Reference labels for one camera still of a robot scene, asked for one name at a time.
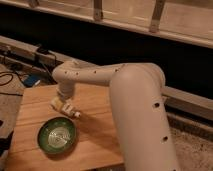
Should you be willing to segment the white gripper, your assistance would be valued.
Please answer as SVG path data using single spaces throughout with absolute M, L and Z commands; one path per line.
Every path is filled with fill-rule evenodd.
M 59 98 L 55 97 L 52 100 L 52 106 L 53 106 L 54 109 L 60 110 L 64 105 L 63 101 L 67 101 L 68 99 L 71 99 L 74 96 L 74 90 L 73 89 L 64 90 L 64 89 L 58 88 L 57 89 L 57 95 L 58 95 Z M 64 105 L 64 109 L 65 109 L 65 112 L 67 114 L 73 114 L 75 112 L 74 106 L 69 102 L 67 102 Z

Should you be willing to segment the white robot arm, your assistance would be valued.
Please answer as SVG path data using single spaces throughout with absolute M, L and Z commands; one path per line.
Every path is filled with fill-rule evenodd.
M 76 83 L 107 86 L 126 171 L 181 171 L 162 98 L 165 76 L 153 63 L 82 68 L 73 61 L 52 76 L 57 97 L 66 102 Z

